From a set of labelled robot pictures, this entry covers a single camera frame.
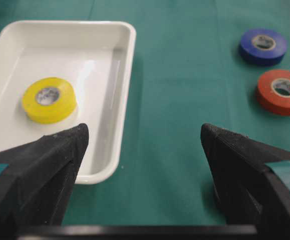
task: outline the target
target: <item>red tape roll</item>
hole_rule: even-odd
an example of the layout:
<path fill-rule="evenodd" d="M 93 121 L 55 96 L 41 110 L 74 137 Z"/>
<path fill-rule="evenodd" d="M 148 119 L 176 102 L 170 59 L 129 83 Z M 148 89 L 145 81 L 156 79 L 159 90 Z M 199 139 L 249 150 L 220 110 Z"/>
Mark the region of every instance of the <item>red tape roll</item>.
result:
<path fill-rule="evenodd" d="M 258 79 L 257 100 L 274 114 L 290 116 L 290 71 L 271 70 Z"/>

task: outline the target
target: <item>green table surface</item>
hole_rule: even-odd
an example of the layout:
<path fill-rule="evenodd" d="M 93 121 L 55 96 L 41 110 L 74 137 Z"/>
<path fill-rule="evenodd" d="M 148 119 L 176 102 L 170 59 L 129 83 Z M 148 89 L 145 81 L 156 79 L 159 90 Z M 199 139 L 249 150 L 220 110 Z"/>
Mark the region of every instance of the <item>green table surface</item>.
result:
<path fill-rule="evenodd" d="M 218 225 L 203 123 L 290 151 L 290 117 L 257 104 L 257 78 L 290 70 L 286 0 L 0 0 L 0 31 L 17 20 L 126 21 L 137 31 L 120 164 L 97 185 L 76 185 L 63 224 Z M 284 35 L 274 67 L 237 54 L 250 28 Z"/>

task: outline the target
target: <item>tape roll center hole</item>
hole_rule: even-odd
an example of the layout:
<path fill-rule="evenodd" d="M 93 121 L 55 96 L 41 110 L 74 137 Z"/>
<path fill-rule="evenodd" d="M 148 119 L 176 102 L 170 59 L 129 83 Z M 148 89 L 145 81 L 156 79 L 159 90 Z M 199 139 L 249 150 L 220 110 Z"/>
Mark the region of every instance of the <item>tape roll center hole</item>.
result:
<path fill-rule="evenodd" d="M 290 80 L 277 78 L 271 84 L 272 89 L 276 94 L 284 98 L 290 98 Z"/>
<path fill-rule="evenodd" d="M 267 35 L 257 35 L 251 42 L 256 48 L 263 51 L 271 50 L 276 46 L 275 40 Z"/>
<path fill-rule="evenodd" d="M 45 87 L 36 95 L 36 101 L 40 105 L 49 106 L 54 104 L 60 97 L 60 90 L 56 87 Z"/>

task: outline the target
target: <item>white tray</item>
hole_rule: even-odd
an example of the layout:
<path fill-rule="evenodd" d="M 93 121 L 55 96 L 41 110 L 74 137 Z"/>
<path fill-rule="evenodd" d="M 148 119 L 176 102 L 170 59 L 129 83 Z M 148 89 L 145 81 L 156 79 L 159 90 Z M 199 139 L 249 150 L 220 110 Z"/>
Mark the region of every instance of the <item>white tray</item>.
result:
<path fill-rule="evenodd" d="M 136 31 L 124 22 L 17 21 L 0 34 L 0 151 L 86 123 L 89 145 L 76 183 L 96 184 L 117 168 Z M 78 108 L 55 124 L 31 121 L 21 97 L 35 81 L 69 81 Z"/>

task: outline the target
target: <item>blue tape roll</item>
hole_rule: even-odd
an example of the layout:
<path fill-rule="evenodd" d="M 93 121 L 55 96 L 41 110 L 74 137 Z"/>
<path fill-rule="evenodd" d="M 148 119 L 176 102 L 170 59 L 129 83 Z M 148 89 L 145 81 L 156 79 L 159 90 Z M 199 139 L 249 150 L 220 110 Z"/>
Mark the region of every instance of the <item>blue tape roll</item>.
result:
<path fill-rule="evenodd" d="M 239 54 L 248 63 L 272 66 L 280 63 L 287 50 L 284 37 L 268 29 L 251 29 L 241 37 Z"/>

